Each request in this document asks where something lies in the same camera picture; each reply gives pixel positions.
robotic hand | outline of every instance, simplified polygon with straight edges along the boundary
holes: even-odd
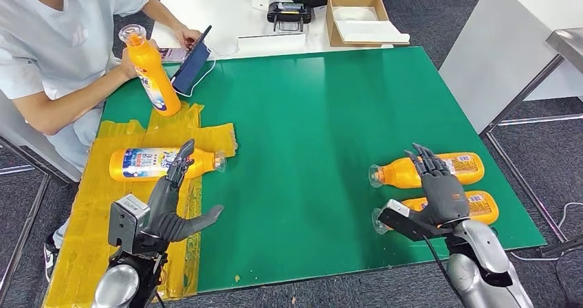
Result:
[[[533,307],[512,263],[490,227],[470,220],[469,203],[458,179],[428,148],[413,144],[409,156],[425,190],[428,205],[417,212],[389,200],[374,220],[412,241],[424,240],[465,307]],[[429,239],[445,237],[450,251],[444,270]]]
[[[223,210],[221,205],[194,219],[182,219],[176,214],[178,191],[194,162],[188,159],[194,148],[194,140],[180,148],[166,176],[156,183],[147,205],[131,194],[111,204],[108,242],[120,249],[109,258],[92,308],[147,307],[157,296],[162,267],[168,262],[168,244],[182,241],[217,221]]]

yellow masking tape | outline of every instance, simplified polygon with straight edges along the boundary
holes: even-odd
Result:
[[[69,227],[44,307],[90,307],[108,258],[117,250],[107,243],[111,202],[129,193],[148,201],[155,182],[120,182],[110,178],[109,156],[115,150],[181,146],[194,138],[197,148],[223,150],[227,157],[235,154],[237,143],[233,125],[201,128],[199,114],[202,108],[201,105],[188,107],[183,103],[179,113],[169,118],[153,111],[147,130],[135,120],[124,124],[102,122],[73,203]],[[184,181],[177,212],[185,218],[201,214],[200,177]],[[162,298],[178,299],[196,294],[199,256],[200,234],[170,244],[168,263],[162,272],[164,282],[158,287]]]

green table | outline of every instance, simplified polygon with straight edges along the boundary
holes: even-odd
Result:
[[[545,244],[420,47],[222,60],[189,102],[205,106],[203,126],[233,122],[239,143],[226,173],[203,177],[203,211],[225,210],[202,233],[200,292],[431,261],[425,243],[371,225],[388,199],[423,197],[367,178],[411,142],[478,153],[485,176],[467,190],[495,198],[503,247]],[[146,126],[149,105],[129,82],[103,120]]]

cardboard box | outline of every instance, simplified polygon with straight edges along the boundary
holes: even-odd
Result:
[[[331,47],[409,44],[409,34],[388,20],[382,0],[328,0],[326,27]]]

blue tablet cover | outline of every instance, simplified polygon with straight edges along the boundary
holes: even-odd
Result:
[[[210,55],[208,48],[204,44],[204,38],[208,31],[210,31],[210,28],[210,26],[207,27],[186,57],[184,63],[182,63],[182,66],[170,80],[174,89],[184,95],[190,95],[190,91],[193,88],[193,81]]]

